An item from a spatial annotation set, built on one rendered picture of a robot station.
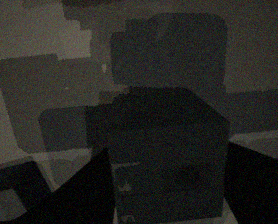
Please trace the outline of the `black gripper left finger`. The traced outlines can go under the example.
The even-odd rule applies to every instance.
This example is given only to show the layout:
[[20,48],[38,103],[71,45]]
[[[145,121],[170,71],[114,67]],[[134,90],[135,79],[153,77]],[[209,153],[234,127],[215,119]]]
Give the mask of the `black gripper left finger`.
[[22,216],[0,224],[113,224],[114,207],[105,147],[46,199]]

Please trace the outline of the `blue arbor press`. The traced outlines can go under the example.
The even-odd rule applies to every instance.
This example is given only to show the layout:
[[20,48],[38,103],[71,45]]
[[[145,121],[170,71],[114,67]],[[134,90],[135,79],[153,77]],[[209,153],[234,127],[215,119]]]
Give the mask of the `blue arbor press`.
[[22,216],[50,194],[34,161],[0,169],[0,221]]

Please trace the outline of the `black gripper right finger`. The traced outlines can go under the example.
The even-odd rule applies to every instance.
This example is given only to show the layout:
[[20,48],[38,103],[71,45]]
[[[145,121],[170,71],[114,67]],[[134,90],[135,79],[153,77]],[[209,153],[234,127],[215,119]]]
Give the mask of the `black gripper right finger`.
[[278,159],[228,143],[224,197],[238,224],[278,224]]

